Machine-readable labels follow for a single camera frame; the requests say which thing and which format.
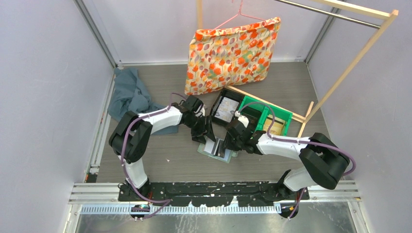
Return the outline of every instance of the gray carpet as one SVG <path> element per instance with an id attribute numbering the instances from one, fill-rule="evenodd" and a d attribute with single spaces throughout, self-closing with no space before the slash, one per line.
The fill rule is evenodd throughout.
<path id="1" fill-rule="evenodd" d="M 153 101 L 167 105 L 171 92 L 184 92 L 187 65 L 138 66 L 138 74 L 146 84 Z M 302 116 L 316 95 L 305 63 L 272 63 L 268 77 L 257 83 L 236 86 L 243 91 L 289 109 Z M 198 97 L 210 111 L 219 92 Z M 117 126 L 111 120 L 103 151 L 97 181 L 122 182 L 124 174 L 120 162 L 107 141 Z M 301 123 L 293 121 L 288 136 L 297 136 Z M 214 125 L 214 133 L 224 138 L 225 130 Z M 314 132 L 328 135 L 325 121 L 319 110 L 306 125 L 303 136 Z M 144 168 L 151 181 L 200 182 L 200 181 L 276 181 L 287 169 L 301 167 L 299 161 L 276 155 L 256 155 L 240 152 L 230 163 L 221 162 L 197 152 L 199 143 L 193 142 L 190 129 L 179 126 L 179 133 L 153 135 L 143 156 Z"/>

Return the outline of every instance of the orange floral pillow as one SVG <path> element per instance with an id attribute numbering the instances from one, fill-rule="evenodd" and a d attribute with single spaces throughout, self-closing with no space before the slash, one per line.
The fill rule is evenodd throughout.
<path id="1" fill-rule="evenodd" d="M 246 26 L 197 30 L 189 45 L 185 93 L 198 95 L 266 78 L 280 18 Z"/>

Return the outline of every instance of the wooden frame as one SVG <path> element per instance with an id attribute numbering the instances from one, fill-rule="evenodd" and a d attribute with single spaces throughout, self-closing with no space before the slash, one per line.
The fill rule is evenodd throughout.
<path id="1" fill-rule="evenodd" d="M 306 112 L 305 116 L 301 116 L 297 113 L 294 113 L 292 111 L 289 111 L 287 109 L 284 109 L 280 106 L 277 106 L 273 103 L 270 103 L 266 100 L 263 100 L 261 98 L 258 98 L 256 96 L 253 96 L 247 92 L 244 92 L 242 90 L 239 90 L 235 87 L 229 86 L 227 87 L 228 89 L 231 89 L 233 91 L 242 93 L 244 95 L 251 96 L 257 100 L 260 100 L 264 103 L 274 105 L 278 108 L 287 110 L 292 113 L 292 119 L 296 120 L 300 123 L 302 123 L 302 126 L 300 128 L 298 137 L 302 136 L 303 130 L 305 129 L 305 126 L 307 122 L 315 115 L 315 113 L 322 107 L 322 105 L 325 103 L 325 101 L 332 95 L 332 93 L 336 90 L 336 88 L 341 84 L 341 82 L 348 76 L 350 71 L 356 66 L 356 64 L 362 59 L 362 57 L 368 52 L 368 50 L 374 45 L 374 43 L 379 39 L 379 37 L 388 29 L 388 27 L 392 24 L 392 22 L 395 20 L 395 18 L 398 16 L 399 11 L 398 10 L 393 10 L 391 13 L 386 13 L 362 6 L 358 6 L 355 4 L 350 4 L 347 2 L 342 2 L 342 1 L 337 1 L 337 0 L 311 0 L 315 1 L 318 3 L 322 3 L 328 6 L 332 6 L 335 8 L 339 8 L 342 10 L 354 12 L 360 15 L 365 15 L 377 19 L 382 19 L 383 22 L 380 26 L 380 28 L 369 38 L 368 42 L 363 46 L 363 48 L 359 51 L 359 53 L 356 55 L 356 57 L 352 60 L 352 62 L 346 67 L 346 69 L 343 71 L 343 73 L 338 77 L 336 82 L 332 85 L 332 87 L 328 90 L 328 92 L 325 94 L 325 96 L 322 97 L 322 99 L 315 105 L 315 107 L 312 109 L 313 102 L 310 103 L 308 111 Z M 197 25 L 199 29 L 202 29 L 203 27 L 203 18 L 202 18 L 202 0 L 196 0 L 196 7 L 197 7 Z"/>

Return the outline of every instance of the pink hanger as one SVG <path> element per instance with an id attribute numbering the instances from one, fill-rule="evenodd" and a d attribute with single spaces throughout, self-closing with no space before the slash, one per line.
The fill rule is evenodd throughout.
<path id="1" fill-rule="evenodd" d="M 242 11 L 242 5 L 243 5 L 243 0 L 240 1 L 240 7 L 239 7 L 238 13 L 235 16 L 228 19 L 227 21 L 225 21 L 224 23 L 222 23 L 221 25 L 217 26 L 214 30 L 218 29 L 219 27 L 223 26 L 224 24 L 226 24 L 227 22 L 231 21 L 232 19 L 236 18 L 239 15 L 264 21 L 264 19 L 261 19 L 261 18 L 256 18 L 256 17 L 253 17 L 253 16 L 248 16 L 248 15 L 242 14 L 242 12 L 241 12 Z"/>

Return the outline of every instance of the white wall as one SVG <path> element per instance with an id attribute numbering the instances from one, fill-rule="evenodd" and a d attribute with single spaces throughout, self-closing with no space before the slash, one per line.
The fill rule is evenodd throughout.
<path id="1" fill-rule="evenodd" d="M 61 232 L 112 69 L 71 0 L 0 2 L 0 232 Z"/>
<path id="2" fill-rule="evenodd" d="M 399 17 L 328 99 L 322 112 L 332 140 L 358 162 L 353 178 L 372 232 L 410 232 L 412 5 L 408 0 L 349 2 L 385 12 L 398 9 Z M 373 31 L 335 21 L 309 66 L 319 97 Z"/>
<path id="3" fill-rule="evenodd" d="M 296 0 L 329 10 L 309 0 Z M 105 42 L 123 63 L 187 61 L 189 42 L 197 29 L 194 0 L 85 0 Z M 234 16 L 240 0 L 204 0 L 203 25 L 215 28 Z M 244 14 L 280 17 L 282 26 L 273 61 L 304 60 L 325 16 L 273 0 L 244 0 Z M 256 22 L 237 17 L 224 28 Z"/>

